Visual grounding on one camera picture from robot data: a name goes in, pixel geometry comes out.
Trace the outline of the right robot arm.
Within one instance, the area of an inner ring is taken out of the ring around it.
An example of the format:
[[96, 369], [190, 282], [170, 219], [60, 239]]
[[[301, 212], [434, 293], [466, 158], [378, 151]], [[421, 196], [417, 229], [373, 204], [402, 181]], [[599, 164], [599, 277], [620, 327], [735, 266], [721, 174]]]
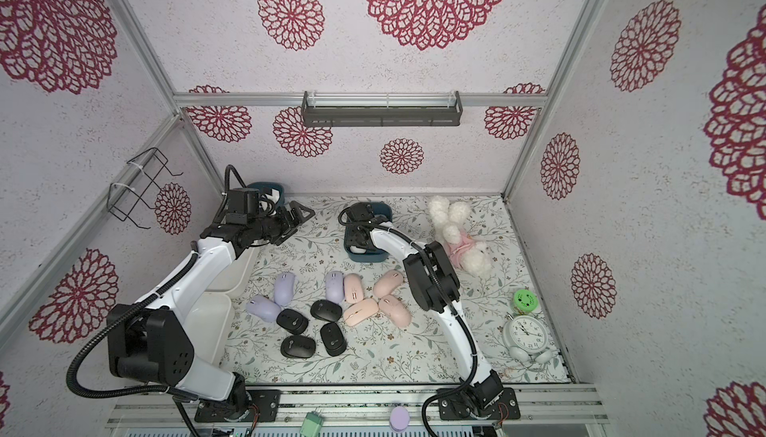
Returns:
[[345, 227], [351, 247], [385, 252], [401, 261], [415, 303], [439, 323], [458, 364], [460, 383], [439, 391], [436, 398], [456, 403], [470, 416], [490, 417], [504, 385], [468, 325], [460, 281], [443, 246], [419, 243], [396, 230], [386, 216], [373, 211], [370, 203], [350, 205], [340, 212], [338, 221]]

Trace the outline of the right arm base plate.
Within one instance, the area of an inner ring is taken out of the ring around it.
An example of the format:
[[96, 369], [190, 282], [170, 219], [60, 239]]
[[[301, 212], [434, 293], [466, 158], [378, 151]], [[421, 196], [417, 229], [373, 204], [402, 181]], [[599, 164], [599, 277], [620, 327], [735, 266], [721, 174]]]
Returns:
[[438, 400], [439, 417], [444, 421], [457, 420], [489, 420], [506, 421], [519, 420], [521, 411], [519, 399], [512, 387], [504, 387], [503, 391], [487, 405], [469, 389]]

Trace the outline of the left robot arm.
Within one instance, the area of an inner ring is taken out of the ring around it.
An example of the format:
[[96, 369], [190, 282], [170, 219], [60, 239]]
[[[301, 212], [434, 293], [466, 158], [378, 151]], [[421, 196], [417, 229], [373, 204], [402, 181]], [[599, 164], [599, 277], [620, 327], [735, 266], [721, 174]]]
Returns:
[[[229, 409], [232, 419], [249, 409], [243, 377], [204, 360], [195, 350], [186, 323], [189, 313], [217, 276], [244, 251], [279, 246], [314, 217], [313, 209], [287, 205], [245, 184], [225, 169], [225, 191], [213, 221], [191, 243], [189, 255], [157, 287], [131, 305], [116, 305], [106, 325], [75, 355], [66, 385], [77, 396], [110, 399], [133, 394], [165, 393], [180, 401], [207, 401]], [[78, 373], [99, 343], [108, 347], [109, 369], [132, 379], [132, 387], [96, 390], [80, 383]]]

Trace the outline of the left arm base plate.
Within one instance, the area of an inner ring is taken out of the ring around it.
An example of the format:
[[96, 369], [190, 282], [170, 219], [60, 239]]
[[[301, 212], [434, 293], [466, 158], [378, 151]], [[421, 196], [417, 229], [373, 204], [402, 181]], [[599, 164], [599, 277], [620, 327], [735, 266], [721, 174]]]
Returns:
[[257, 420], [275, 422], [281, 392], [277, 389], [249, 389], [245, 397], [235, 395], [225, 401], [203, 399], [195, 412], [195, 423], [240, 423]]

